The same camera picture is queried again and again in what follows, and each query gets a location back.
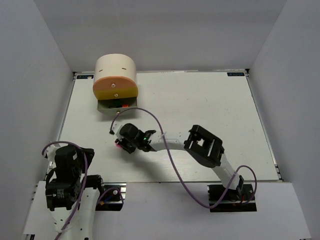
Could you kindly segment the grey bottom drawer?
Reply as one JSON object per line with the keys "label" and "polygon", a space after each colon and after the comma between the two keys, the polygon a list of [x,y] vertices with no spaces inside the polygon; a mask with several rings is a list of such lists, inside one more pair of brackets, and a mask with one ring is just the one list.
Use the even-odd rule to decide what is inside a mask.
{"label": "grey bottom drawer", "polygon": [[[119,98],[109,100],[98,100],[97,110],[107,116],[116,116],[118,113],[126,109],[136,108],[138,106],[137,97]],[[113,101],[119,100],[121,105],[119,107],[113,106]],[[129,105],[129,107],[122,108],[122,105]]]}

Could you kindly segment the green highlighter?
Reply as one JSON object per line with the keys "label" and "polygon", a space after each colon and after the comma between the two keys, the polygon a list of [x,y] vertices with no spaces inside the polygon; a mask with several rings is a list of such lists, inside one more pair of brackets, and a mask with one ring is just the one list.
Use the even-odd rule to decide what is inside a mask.
{"label": "green highlighter", "polygon": [[119,107],[121,105],[120,101],[118,99],[114,99],[113,100],[113,104],[114,107]]}

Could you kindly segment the yellow drawer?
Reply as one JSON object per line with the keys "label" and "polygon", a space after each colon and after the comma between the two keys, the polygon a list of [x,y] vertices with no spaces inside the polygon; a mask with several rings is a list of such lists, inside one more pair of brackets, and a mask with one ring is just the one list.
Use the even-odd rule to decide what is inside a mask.
{"label": "yellow drawer", "polygon": [[134,98],[139,95],[137,88],[119,88],[119,89],[105,89],[93,91],[97,100],[111,100],[111,99],[125,99]]}

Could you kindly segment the pink top drawer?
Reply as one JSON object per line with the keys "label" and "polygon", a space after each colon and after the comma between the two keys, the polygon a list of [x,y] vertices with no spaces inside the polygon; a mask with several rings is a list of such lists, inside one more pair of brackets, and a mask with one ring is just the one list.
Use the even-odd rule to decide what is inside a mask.
{"label": "pink top drawer", "polygon": [[111,89],[133,89],[137,88],[135,81],[124,76],[107,76],[96,80],[93,83],[93,90],[110,91]]}

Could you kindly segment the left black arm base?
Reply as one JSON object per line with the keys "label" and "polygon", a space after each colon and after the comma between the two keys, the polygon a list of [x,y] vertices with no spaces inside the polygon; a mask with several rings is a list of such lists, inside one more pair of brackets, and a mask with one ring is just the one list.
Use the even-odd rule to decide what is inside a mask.
{"label": "left black arm base", "polygon": [[119,212],[126,198],[126,183],[104,183],[95,210],[98,212]]}

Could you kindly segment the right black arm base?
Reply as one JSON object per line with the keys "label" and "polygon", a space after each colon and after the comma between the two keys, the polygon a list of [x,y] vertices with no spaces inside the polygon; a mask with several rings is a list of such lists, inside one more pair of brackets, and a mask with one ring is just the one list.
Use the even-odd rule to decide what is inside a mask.
{"label": "right black arm base", "polygon": [[[225,188],[221,184],[210,184],[207,186],[208,203],[210,206],[213,206],[219,200],[224,190]],[[211,213],[256,212],[255,197],[245,204],[252,196],[253,190],[251,184],[244,184],[240,197],[234,195],[232,190],[228,190],[219,205],[209,211]]]}

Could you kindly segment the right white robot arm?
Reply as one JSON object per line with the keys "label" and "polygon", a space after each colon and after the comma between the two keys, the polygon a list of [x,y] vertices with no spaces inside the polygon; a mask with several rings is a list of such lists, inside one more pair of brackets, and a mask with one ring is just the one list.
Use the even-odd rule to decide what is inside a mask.
{"label": "right white robot arm", "polygon": [[135,150],[159,152],[162,150],[186,151],[200,165],[212,169],[232,201],[242,199],[244,179],[231,166],[225,155],[223,141],[200,125],[193,125],[188,132],[175,134],[156,130],[143,132],[131,123],[114,126],[115,143],[129,154]]}

